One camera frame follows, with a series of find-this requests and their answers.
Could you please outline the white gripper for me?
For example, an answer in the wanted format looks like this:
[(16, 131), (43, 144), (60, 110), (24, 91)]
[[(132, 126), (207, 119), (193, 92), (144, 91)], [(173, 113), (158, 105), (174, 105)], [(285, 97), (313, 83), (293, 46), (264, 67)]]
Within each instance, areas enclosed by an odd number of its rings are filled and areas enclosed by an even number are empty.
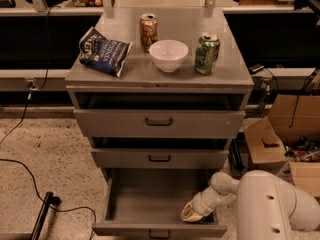
[(196, 223), (207, 217), (217, 206), (225, 204), (230, 199), (229, 194), (221, 194), (213, 187), (197, 193), (181, 212), (184, 222)]

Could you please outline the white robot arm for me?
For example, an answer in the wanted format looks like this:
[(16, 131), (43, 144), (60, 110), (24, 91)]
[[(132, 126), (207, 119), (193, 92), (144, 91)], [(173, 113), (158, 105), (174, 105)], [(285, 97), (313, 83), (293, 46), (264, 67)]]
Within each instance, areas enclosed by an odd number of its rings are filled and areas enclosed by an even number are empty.
[(198, 222), (219, 206), (236, 201), (237, 240), (294, 240), (294, 231), (313, 231), (320, 225), (320, 205), (306, 191), (261, 170), (236, 180), (213, 174), (181, 212), (184, 222)]

